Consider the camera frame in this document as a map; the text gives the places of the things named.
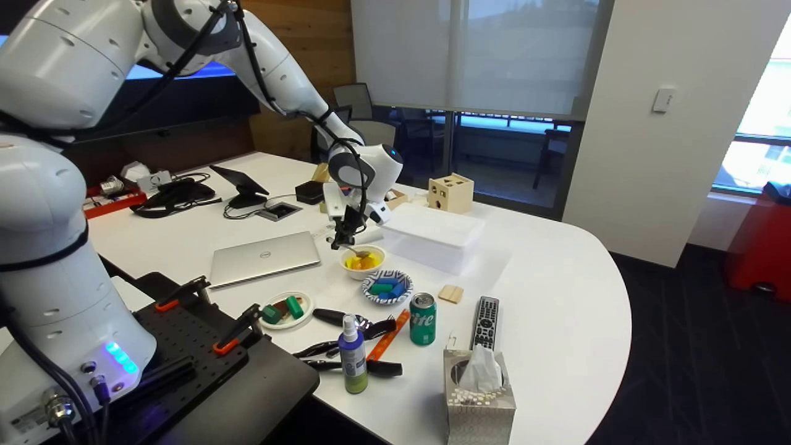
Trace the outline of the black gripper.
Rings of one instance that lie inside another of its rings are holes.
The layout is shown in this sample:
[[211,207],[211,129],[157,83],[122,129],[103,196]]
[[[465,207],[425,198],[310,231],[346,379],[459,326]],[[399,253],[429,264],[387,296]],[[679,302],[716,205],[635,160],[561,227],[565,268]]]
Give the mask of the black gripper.
[[367,231],[367,214],[346,207],[341,218],[335,219],[335,234],[329,237],[329,244],[335,249],[351,248],[357,243],[357,234]]

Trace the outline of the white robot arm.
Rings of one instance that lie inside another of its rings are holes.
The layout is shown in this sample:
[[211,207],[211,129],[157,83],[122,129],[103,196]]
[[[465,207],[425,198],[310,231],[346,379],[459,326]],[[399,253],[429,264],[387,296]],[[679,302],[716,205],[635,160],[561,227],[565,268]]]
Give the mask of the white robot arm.
[[99,439],[96,415],[140,388],[158,342],[90,243],[87,181],[63,148],[99,127],[133,66],[173,80],[211,62],[325,137],[341,244],[387,214],[400,159],[357,134],[240,0],[37,0],[0,46],[4,445]]

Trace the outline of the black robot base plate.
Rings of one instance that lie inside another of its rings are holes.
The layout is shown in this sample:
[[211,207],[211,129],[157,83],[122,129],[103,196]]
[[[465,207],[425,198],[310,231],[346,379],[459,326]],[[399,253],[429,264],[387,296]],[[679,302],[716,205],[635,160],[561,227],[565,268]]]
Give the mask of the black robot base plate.
[[218,355],[214,344],[236,318],[200,296],[158,311],[178,289],[163,274],[114,278],[114,286],[158,349],[142,386],[112,404],[108,445],[262,445],[320,386],[314,369],[258,329]]

